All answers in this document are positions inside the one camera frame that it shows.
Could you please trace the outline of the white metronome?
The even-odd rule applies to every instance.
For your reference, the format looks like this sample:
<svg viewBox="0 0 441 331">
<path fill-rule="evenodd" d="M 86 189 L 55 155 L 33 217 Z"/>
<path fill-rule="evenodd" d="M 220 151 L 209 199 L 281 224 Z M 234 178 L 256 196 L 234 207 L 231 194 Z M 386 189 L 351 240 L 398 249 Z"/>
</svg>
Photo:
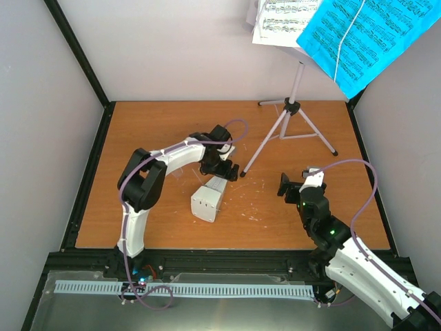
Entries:
<svg viewBox="0 0 441 331">
<path fill-rule="evenodd" d="M 191 196 L 192 214 L 203 221 L 215 222 L 226 187 L 227 180 L 220 177 L 212 177 L 203 184 Z"/>
</svg>

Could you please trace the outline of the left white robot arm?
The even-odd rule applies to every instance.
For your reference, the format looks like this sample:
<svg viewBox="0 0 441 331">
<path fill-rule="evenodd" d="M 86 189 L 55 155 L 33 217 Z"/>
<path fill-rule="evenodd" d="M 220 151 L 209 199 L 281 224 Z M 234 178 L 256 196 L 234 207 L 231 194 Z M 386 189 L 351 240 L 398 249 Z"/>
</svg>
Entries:
<svg viewBox="0 0 441 331">
<path fill-rule="evenodd" d="M 119 269 L 127 277 L 142 273 L 147 218 L 156 205 L 165 178 L 172 172 L 191 164 L 200 165 L 201 174 L 212 178 L 190 198 L 192 214 L 206 222 L 214 222 L 221 206 L 227 182 L 238 179 L 239 165 L 229 156 L 235 150 L 234 140 L 226 127 L 217 125 L 211 132 L 195 132 L 183 141 L 161 150 L 135 150 L 118 183 L 123 209 L 118 249 L 125 254 Z"/>
</svg>

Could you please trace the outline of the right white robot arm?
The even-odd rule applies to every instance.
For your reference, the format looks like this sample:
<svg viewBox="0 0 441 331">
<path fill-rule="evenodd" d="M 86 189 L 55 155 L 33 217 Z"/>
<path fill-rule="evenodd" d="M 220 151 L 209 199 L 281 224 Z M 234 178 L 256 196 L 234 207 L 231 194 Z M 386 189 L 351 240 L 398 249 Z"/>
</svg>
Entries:
<svg viewBox="0 0 441 331">
<path fill-rule="evenodd" d="M 277 195 L 296 206 L 316 244 L 309 263 L 313 275 L 348 289 L 392 330 L 439 330 L 440 295 L 421 290 L 353 238 L 350 227 L 331 213 L 321 171 L 312 168 L 303 176 L 299 183 L 282 173 Z"/>
</svg>

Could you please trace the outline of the clear plastic metronome cover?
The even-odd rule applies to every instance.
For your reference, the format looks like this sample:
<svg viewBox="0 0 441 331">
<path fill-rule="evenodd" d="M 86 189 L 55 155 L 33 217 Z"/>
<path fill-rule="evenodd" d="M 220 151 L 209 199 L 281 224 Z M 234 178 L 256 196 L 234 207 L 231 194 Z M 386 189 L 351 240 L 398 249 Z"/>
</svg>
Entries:
<svg viewBox="0 0 441 331">
<path fill-rule="evenodd" d="M 176 180 L 180 180 L 180 179 L 184 180 L 185 183 L 187 181 L 196 179 L 201 185 L 203 184 L 203 180 L 201 179 L 200 174 L 194 168 L 189 168 L 189 169 L 180 168 L 171 172 L 171 175 Z"/>
</svg>

